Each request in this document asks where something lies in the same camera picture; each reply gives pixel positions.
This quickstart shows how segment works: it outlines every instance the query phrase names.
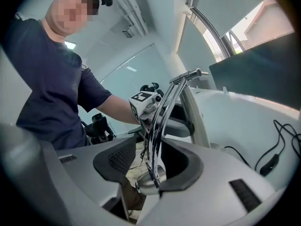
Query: navy t-shirt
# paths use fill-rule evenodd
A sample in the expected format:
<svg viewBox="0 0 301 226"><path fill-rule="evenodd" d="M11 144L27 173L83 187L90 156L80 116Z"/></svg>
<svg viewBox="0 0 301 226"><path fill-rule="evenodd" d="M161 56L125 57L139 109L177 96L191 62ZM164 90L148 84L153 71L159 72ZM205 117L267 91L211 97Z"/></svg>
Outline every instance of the navy t-shirt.
<svg viewBox="0 0 301 226"><path fill-rule="evenodd" d="M51 40L34 19L13 21L2 45L32 89L17 125L51 142L56 150L88 145L78 105L89 112L111 93L90 69L82 69L80 56Z"/></svg>

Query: ceiling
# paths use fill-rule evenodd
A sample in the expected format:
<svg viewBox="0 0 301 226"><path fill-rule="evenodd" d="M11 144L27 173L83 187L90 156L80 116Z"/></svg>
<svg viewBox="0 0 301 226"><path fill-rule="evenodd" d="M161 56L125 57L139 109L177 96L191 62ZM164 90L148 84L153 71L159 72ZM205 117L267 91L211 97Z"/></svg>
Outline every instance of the ceiling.
<svg viewBox="0 0 301 226"><path fill-rule="evenodd" d="M25 0L20 6L19 12L26 18L42 19L53 0ZM116 25L126 27L127 21L122 17L117 9L117 2L114 2L111 7L100 6L98 15L93 16L93 21L88 22L88 26L83 28L80 33L73 34L67 37L68 41L75 42L76 47L74 52L79 54L82 58L86 58L91 51L91 48L98 44L110 45L111 37L120 36L115 35L111 28Z"/></svg>

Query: person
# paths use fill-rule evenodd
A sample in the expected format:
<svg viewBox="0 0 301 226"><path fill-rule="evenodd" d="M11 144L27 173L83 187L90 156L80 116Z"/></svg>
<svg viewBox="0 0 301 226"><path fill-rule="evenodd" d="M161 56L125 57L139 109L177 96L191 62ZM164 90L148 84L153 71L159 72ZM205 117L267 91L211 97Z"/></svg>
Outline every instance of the person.
<svg viewBox="0 0 301 226"><path fill-rule="evenodd" d="M82 64L64 40L97 14L99 0L54 0L42 20L11 22L2 42L12 65L32 89L17 120L56 150L88 146L78 105L96 108L122 122L138 124L130 104L112 95ZM123 193L129 210L141 210L145 196L125 178Z"/></svg>

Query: ceiling light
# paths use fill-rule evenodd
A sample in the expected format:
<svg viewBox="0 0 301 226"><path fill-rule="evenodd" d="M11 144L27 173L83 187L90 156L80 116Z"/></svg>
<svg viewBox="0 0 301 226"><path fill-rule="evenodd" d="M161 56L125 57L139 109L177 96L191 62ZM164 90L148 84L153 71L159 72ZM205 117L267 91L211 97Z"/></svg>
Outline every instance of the ceiling light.
<svg viewBox="0 0 301 226"><path fill-rule="evenodd" d="M128 70L131 70L131 71L133 71L133 72L136 72L136 71L137 71L136 69L134 69L134 68L132 68L132 67L130 67L130 66L128 66L127 69L128 69Z"/></svg>
<svg viewBox="0 0 301 226"><path fill-rule="evenodd" d="M67 46L67 48L69 48L69 49L74 49L76 46L75 43L71 43L71 42L67 42L67 41L65 41L64 43Z"/></svg>

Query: man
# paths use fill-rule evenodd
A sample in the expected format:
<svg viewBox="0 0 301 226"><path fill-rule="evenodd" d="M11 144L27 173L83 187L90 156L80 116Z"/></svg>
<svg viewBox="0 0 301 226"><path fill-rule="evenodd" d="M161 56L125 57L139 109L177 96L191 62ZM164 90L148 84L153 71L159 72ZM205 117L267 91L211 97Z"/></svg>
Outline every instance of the man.
<svg viewBox="0 0 301 226"><path fill-rule="evenodd" d="M41 21L13 21L3 41L11 63L32 89L17 125L56 150L89 145L78 105L87 112L96 108L116 120L138 123L129 103L103 88L64 45L66 36L86 26L98 7L99 0L54 0ZM141 210L145 196L126 179L123 187L128 209Z"/></svg>

